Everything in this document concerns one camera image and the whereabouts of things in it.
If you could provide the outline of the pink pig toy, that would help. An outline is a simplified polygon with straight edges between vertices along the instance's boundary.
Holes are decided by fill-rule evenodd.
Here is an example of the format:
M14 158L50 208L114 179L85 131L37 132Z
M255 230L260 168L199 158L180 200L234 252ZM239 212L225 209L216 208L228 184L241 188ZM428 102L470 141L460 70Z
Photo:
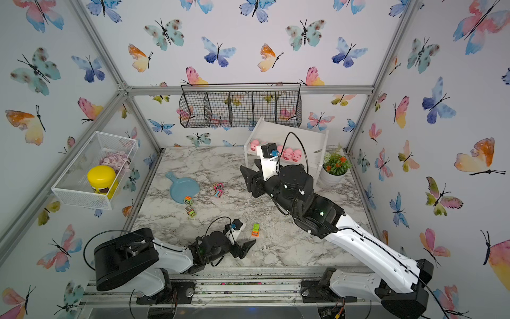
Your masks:
M251 151L253 151L253 152L255 152L255 151L256 151L256 148L257 148L257 146L259 146L259 145L260 145L260 141L259 141L259 140L252 140L252 141L250 142L250 150L251 150Z
M282 152L282 158L285 161L291 161L294 151L291 148L287 148Z

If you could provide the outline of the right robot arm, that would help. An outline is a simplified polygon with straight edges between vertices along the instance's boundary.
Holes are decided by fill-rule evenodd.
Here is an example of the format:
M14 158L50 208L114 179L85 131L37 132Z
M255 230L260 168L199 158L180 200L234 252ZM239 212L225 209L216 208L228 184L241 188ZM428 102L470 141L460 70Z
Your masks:
M357 274L328 268L321 278L324 285L316 288L321 299L373 301L397 318L420 318L425 313L432 263L401 255L364 230L342 207L316 194L303 165L279 167L272 159L258 159L256 166L257 170L240 166L254 198L267 195L300 229L341 247L373 271Z

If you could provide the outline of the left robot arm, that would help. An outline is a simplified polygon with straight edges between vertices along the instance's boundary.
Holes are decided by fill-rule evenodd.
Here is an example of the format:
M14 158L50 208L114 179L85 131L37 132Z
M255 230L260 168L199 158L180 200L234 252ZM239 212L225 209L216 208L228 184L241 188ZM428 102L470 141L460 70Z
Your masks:
M230 220L222 231L206 232L186 247L164 243L144 227L111 239L94 249L96 289L129 287L147 297L171 289L171 274L193 275L216 266L226 255L244 259L256 240L238 243L244 224Z

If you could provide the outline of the orange green toy car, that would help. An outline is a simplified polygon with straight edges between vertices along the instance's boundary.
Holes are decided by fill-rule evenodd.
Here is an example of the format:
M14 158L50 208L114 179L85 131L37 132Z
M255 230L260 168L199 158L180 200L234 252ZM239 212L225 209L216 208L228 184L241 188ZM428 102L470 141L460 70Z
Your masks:
M252 227L252 236L258 237L260 235L260 225L258 223L254 223Z

